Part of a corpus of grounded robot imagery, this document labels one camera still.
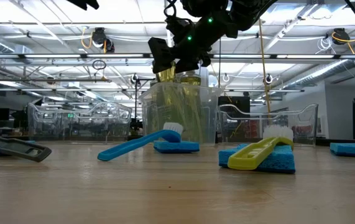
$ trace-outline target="wall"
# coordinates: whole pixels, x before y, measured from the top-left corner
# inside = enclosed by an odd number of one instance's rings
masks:
[[[339,84],[327,84],[325,90],[330,138],[353,139],[355,79]]]
[[[29,102],[37,98],[28,95],[17,95],[15,92],[6,92],[6,96],[0,96],[0,108],[22,110]]]
[[[282,101],[272,101],[271,111],[288,108],[289,111],[300,111],[310,104],[318,104],[318,117],[321,118],[323,135],[328,138],[328,117],[326,110],[325,82],[317,83],[317,86],[304,88],[303,93],[288,93]],[[251,108],[251,113],[266,113],[266,106]]]

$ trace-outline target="blue handle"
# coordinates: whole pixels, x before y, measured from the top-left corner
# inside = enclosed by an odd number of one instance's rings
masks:
[[[163,138],[168,142],[180,142],[182,140],[181,135],[175,131],[161,130],[141,137],[139,139],[130,140],[118,146],[112,147],[111,149],[107,149],[103,152],[100,152],[97,156],[97,159],[101,161],[110,161],[111,159],[117,158],[118,156],[121,156],[137,148],[145,146],[146,144],[155,141],[158,138]]]

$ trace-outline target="yellow brush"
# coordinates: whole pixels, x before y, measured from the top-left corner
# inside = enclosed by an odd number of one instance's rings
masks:
[[[293,131],[286,126],[271,125],[266,127],[263,140],[252,143],[230,156],[228,167],[238,170],[254,170],[280,142],[290,145],[293,150]]]

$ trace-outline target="clear plastic bin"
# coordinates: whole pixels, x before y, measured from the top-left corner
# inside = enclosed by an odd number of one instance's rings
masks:
[[[63,110],[28,104],[31,140],[124,141],[129,135],[132,109],[102,102],[90,110]]]
[[[302,111],[278,113],[245,113],[234,105],[218,107],[223,143],[257,142],[264,128],[273,124],[288,126],[293,131],[293,142],[315,146],[318,105],[308,105]]]
[[[184,127],[184,141],[214,146],[219,88],[179,83],[157,83],[139,100],[142,103],[144,134],[164,128],[164,123]]]

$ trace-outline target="white bristles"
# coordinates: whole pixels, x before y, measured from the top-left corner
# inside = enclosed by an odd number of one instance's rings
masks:
[[[179,123],[166,122],[164,124],[164,130],[172,130],[177,132],[178,134],[182,134],[183,129],[183,126]]]
[[[293,141],[293,131],[286,126],[271,125],[264,129],[263,139],[272,137],[285,137]]]

